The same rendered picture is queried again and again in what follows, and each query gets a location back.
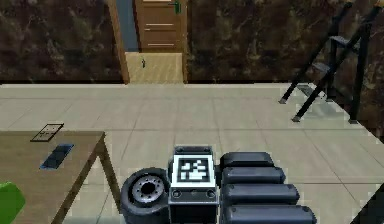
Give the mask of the brown wooden table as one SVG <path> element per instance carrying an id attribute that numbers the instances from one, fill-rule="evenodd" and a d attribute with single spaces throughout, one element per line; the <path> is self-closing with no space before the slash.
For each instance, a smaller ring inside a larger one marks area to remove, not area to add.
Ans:
<path id="1" fill-rule="evenodd" d="M 100 160 L 115 203 L 120 189 L 103 131 L 61 131 L 34 142 L 34 131 L 0 131 L 0 182 L 12 182 L 25 205 L 11 224 L 61 224 L 96 160 Z M 40 165 L 59 144 L 72 150 L 57 169 Z"/>

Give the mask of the black step ladder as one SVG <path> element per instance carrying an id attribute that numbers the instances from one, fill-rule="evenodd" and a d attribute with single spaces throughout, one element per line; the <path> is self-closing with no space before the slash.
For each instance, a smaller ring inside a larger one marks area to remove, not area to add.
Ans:
<path id="1" fill-rule="evenodd" d="M 290 87 L 286 90 L 284 95 L 279 100 L 280 104 L 285 104 L 291 96 L 293 90 L 298 86 L 299 82 L 306 75 L 307 70 L 313 66 L 324 74 L 318 82 L 316 88 L 310 93 L 308 99 L 305 101 L 300 110 L 292 118 L 293 122 L 299 122 L 309 107 L 313 104 L 323 89 L 326 89 L 326 101 L 332 101 L 335 96 L 336 88 L 333 86 L 336 71 L 342 65 L 347 56 L 353 52 L 357 55 L 356 76 L 353 87 L 353 95 L 351 101 L 351 108 L 349 111 L 350 124 L 357 124 L 357 115 L 360 107 L 361 90 L 363 86 L 365 65 L 367 62 L 368 44 L 371 35 L 371 29 L 374 20 L 381 11 L 384 10 L 384 0 L 377 0 L 369 13 L 362 20 L 355 33 L 350 39 L 346 39 L 339 35 L 339 25 L 342 19 L 346 16 L 348 11 L 354 5 L 355 0 L 345 0 L 345 3 L 338 14 L 332 17 L 332 23 L 327 31 L 327 34 L 318 42 L 317 47 L 306 60 L 302 68 L 296 73 Z M 326 43 L 330 42 L 330 58 L 329 63 L 324 64 L 316 62 L 315 59 L 325 47 Z"/>

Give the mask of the green apple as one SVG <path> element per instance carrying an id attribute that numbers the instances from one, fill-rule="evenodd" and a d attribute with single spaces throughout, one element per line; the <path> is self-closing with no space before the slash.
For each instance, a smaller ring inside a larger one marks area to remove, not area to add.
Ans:
<path id="1" fill-rule="evenodd" d="M 24 204 L 25 198 L 14 183 L 0 184 L 0 224 L 11 224 Z"/>

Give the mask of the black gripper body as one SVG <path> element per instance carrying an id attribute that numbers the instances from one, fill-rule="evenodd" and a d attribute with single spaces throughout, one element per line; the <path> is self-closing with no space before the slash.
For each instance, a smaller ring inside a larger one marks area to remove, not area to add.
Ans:
<path id="1" fill-rule="evenodd" d="M 162 168 L 143 168 L 121 188 L 120 209 L 126 224 L 170 224 L 170 183 Z"/>

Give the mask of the clear black-framed card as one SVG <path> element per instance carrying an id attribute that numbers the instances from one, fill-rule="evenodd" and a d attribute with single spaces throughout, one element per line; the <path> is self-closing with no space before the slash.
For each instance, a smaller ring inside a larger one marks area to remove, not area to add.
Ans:
<path id="1" fill-rule="evenodd" d="M 46 124 L 32 139 L 31 142 L 49 142 L 64 126 L 63 123 Z"/>

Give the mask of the brown wooden room door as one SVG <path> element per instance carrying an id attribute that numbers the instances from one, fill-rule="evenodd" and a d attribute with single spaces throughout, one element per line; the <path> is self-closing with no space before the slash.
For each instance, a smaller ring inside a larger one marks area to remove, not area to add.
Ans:
<path id="1" fill-rule="evenodd" d="M 188 0 L 179 0 L 176 14 L 174 0 L 135 0 L 137 35 L 141 52 L 182 53 L 186 40 Z"/>

